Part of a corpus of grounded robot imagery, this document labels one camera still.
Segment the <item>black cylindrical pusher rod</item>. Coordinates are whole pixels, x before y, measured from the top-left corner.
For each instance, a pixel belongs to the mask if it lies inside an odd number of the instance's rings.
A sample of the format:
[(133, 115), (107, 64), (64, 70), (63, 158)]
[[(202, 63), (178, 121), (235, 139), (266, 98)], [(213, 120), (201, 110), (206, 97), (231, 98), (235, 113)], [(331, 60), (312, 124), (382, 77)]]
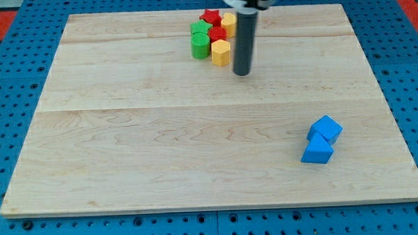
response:
[(237, 13), (233, 71), (236, 75), (247, 76), (251, 72), (258, 13)]

